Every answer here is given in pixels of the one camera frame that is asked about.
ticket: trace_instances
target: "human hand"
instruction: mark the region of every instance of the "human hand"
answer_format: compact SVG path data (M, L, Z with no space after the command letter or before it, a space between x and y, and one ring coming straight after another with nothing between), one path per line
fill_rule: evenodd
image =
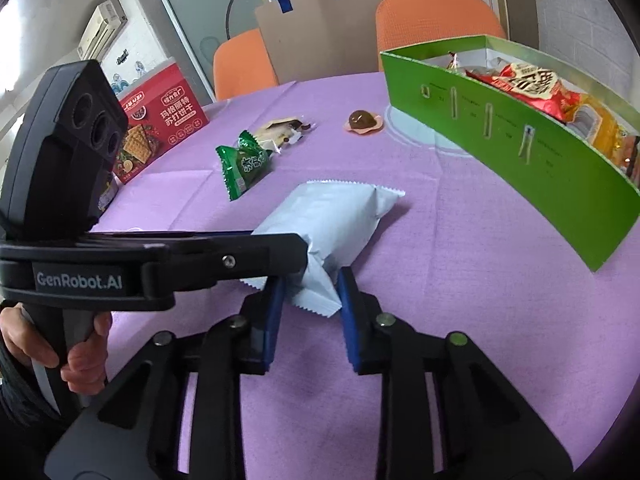
M69 351L60 375L72 392L95 395L104 388L107 338L111 323L110 312L98 314L89 339ZM21 304L0 312L0 331L7 349L21 364L30 368L31 359L34 359L47 368L58 366L58 355L35 327L24 319Z

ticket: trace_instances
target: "screw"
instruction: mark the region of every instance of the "screw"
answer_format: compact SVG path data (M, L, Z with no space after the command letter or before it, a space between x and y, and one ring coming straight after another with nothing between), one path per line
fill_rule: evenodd
M391 326L396 322L396 317L393 314L383 312L376 316L376 323L380 326Z
M167 346L173 340L174 340L174 335L171 332L167 330L162 330L162 332L158 332L154 336L154 345Z
M233 256L231 256L231 254L228 254L227 256L222 256L222 264L227 269L233 269L236 266L236 259Z
M452 332L449 335L449 341L455 346L464 346L469 342L469 338L462 332Z
M233 330L242 328L245 325L246 325L246 318L244 316L240 316L239 314L237 314L236 316L231 316L231 318L229 318L229 326Z

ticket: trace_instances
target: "yellow snack bag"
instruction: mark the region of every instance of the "yellow snack bag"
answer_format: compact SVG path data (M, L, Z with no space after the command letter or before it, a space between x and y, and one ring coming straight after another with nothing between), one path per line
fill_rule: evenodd
M581 94L580 102L566 113L567 126L612 160L621 135L613 114L589 94Z

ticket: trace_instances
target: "cracker image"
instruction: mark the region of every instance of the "cracker image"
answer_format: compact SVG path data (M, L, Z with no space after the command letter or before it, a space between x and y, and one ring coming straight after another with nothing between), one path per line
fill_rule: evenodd
M145 130L140 125L129 130L122 149L143 164L146 164L152 155L148 140L146 140Z

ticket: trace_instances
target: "black sleeve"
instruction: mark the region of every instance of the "black sleeve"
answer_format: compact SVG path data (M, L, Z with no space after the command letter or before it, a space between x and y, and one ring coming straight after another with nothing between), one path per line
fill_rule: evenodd
M0 476L45 480L44 460L66 427L40 395L33 373L0 336Z

